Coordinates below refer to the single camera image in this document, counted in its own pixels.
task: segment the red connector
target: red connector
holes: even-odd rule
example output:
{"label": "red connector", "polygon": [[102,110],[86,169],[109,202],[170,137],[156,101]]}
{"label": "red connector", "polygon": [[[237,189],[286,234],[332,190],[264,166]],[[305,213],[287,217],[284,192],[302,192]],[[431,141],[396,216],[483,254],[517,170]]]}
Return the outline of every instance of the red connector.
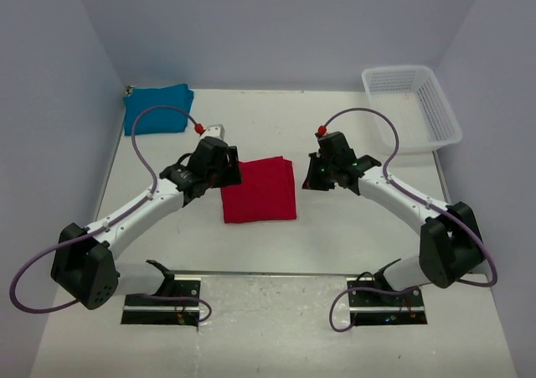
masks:
{"label": "red connector", "polygon": [[195,130],[195,132],[197,132],[199,135],[203,135],[204,134],[204,127],[203,125],[201,124],[195,124],[195,127],[193,128]]}
{"label": "red connector", "polygon": [[318,132],[317,132],[318,136],[323,137],[324,135],[326,135],[326,132],[327,132],[326,126],[321,125],[320,127],[318,127]]}

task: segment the red towel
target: red towel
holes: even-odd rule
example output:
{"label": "red towel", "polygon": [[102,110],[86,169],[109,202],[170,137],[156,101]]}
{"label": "red towel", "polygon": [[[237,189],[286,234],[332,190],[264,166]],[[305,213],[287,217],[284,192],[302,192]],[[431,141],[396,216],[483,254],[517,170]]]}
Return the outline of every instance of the red towel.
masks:
{"label": "red towel", "polygon": [[282,156],[240,163],[242,184],[221,189],[225,223],[295,220],[292,162]]}

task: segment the white wall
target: white wall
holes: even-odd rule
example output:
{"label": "white wall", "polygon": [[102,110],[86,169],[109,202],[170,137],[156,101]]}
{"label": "white wall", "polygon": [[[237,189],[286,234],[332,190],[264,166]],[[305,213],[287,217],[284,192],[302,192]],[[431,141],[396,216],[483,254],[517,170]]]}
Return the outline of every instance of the white wall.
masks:
{"label": "white wall", "polygon": [[[94,214],[122,86],[80,0],[0,0],[0,30],[0,375],[19,378],[29,375],[46,316],[16,310],[9,281],[65,225]],[[50,259],[22,280],[20,297],[32,306],[52,303]]]}
{"label": "white wall", "polygon": [[354,89],[435,68],[474,0],[82,0],[124,84]]}
{"label": "white wall", "polygon": [[476,0],[438,70],[464,132],[441,163],[497,262],[493,296],[522,377],[536,371],[535,10],[534,0]]}

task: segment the folded towel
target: folded towel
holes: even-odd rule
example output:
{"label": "folded towel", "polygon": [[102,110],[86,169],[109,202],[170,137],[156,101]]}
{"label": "folded towel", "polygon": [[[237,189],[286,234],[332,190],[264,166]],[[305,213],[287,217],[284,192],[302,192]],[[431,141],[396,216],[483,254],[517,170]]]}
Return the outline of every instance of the folded towel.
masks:
{"label": "folded towel", "polygon": [[242,184],[221,189],[225,223],[295,220],[292,162],[283,157],[240,163]]}
{"label": "folded towel", "polygon": [[[134,89],[123,101],[126,107],[125,135],[130,136],[136,117],[149,107],[175,106],[190,113],[193,92],[185,83],[160,89]],[[183,132],[187,124],[188,119],[184,114],[163,108],[143,116],[137,123],[136,135]]]}

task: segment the laundry basket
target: laundry basket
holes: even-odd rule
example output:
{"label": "laundry basket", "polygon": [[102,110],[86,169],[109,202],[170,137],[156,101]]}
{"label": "laundry basket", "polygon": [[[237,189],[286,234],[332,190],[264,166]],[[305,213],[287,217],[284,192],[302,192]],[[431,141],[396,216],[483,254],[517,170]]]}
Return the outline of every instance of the laundry basket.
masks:
{"label": "laundry basket", "polygon": [[[434,72],[426,66],[371,68],[361,74],[368,100],[396,126],[400,153],[431,152],[461,141],[461,129]],[[383,149],[394,148],[391,128],[376,117]]]}

